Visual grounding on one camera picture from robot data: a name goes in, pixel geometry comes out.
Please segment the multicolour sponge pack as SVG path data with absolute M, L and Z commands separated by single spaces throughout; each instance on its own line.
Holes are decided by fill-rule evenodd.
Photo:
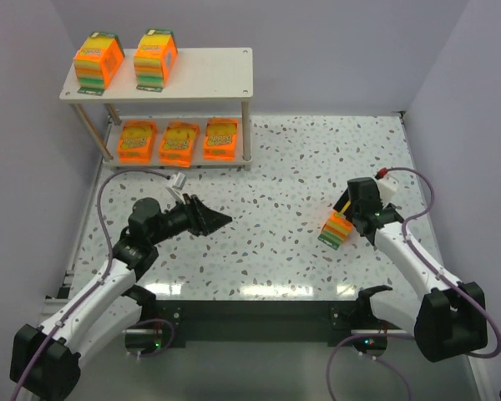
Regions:
M 101 95 L 124 61 L 124 50 L 115 33 L 92 32 L 73 58 L 79 92 Z
M 168 83 L 178 57 L 174 33 L 168 29 L 148 29 L 134 53 L 137 88 L 161 91 Z
M 334 210 L 322 227 L 318 240 L 330 248 L 337 250 L 349 237 L 353 225 L 347 220 L 347 210 L 351 202 L 348 200 L 340 209 Z

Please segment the orange round sponge box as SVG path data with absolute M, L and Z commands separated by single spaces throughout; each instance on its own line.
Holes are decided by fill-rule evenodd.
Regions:
M 157 125 L 154 121 L 126 121 L 117 146 L 119 161 L 148 164 L 151 161 L 156 135 Z
M 165 165 L 189 168 L 199 133 L 200 127 L 195 123 L 171 120 L 158 148 L 160 161 Z
M 206 160 L 233 161 L 237 143 L 238 121 L 213 117 L 205 127 L 203 155 Z

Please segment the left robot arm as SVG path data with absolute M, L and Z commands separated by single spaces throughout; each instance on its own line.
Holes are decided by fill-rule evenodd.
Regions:
M 209 236 L 231 222 L 196 195 L 183 195 L 168 211 L 150 197 L 136 201 L 127 227 L 89 284 L 38 326 L 26 324 L 15 334 L 11 398 L 26 389 L 44 400 L 66 399 L 88 357 L 128 327 L 160 325 L 173 338 L 175 325 L 157 317 L 156 296 L 137 282 L 158 258 L 162 241 L 186 231 Z

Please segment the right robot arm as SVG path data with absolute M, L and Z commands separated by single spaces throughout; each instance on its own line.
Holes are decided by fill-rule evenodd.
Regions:
M 448 272 L 404 229 L 403 217 L 390 202 L 396 190 L 392 178 L 351 179 L 334 209 L 401 272 L 419 304 L 411 312 L 402 310 L 385 296 L 392 289 L 381 285 L 358 293 L 357 315 L 389 322 L 409 333 L 430 362 L 486 347 L 482 288 Z

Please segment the white two-tier shelf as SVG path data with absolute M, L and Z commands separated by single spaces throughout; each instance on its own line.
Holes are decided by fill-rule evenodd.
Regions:
M 69 71 L 59 98 L 70 104 L 89 132 L 109 168 L 124 168 L 117 154 L 124 123 L 150 120 L 164 131 L 172 120 L 196 123 L 204 129 L 211 117 L 237 119 L 233 160 L 208 160 L 204 138 L 198 137 L 193 167 L 249 170 L 252 164 L 250 103 L 254 94 L 254 60 L 251 48 L 182 48 L 167 86 L 160 91 L 137 88 L 134 50 L 125 52 L 108 89 L 101 95 L 84 94 L 75 73 Z

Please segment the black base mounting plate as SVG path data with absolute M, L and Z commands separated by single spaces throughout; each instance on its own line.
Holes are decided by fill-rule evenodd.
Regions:
M 359 301 L 155 301 L 125 336 L 127 346 L 151 348 L 189 342 L 338 344 L 354 332 L 382 332 Z

